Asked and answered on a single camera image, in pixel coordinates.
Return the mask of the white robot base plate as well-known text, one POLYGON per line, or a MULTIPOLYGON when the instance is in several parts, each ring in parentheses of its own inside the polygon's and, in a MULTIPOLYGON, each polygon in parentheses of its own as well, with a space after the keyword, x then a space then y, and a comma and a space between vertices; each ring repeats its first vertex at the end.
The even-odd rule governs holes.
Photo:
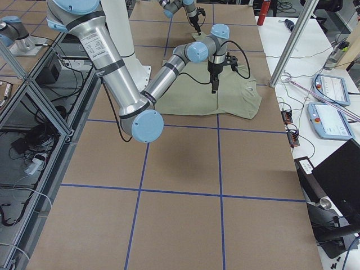
POLYGON ((144 90, 149 84, 151 70, 150 65, 142 65, 137 58, 132 61, 132 78, 139 91, 144 90))

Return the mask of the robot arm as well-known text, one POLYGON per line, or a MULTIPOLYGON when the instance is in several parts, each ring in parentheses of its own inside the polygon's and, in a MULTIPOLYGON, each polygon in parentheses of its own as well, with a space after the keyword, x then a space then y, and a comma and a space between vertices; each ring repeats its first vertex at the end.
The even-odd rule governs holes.
POLYGON ((213 25, 202 40, 178 46, 151 79, 151 67, 136 58, 124 1, 48 1, 47 22, 51 29, 79 39, 120 107, 123 131, 143 143, 161 135, 164 121, 155 104, 184 67, 189 62, 223 64, 230 36, 227 25, 213 25))
POLYGON ((179 10, 184 9, 189 24, 195 29, 198 36, 201 35, 201 25, 199 16, 206 17, 206 12, 201 7, 196 7, 193 0, 159 0, 157 1, 163 8, 164 15, 171 19, 179 10))

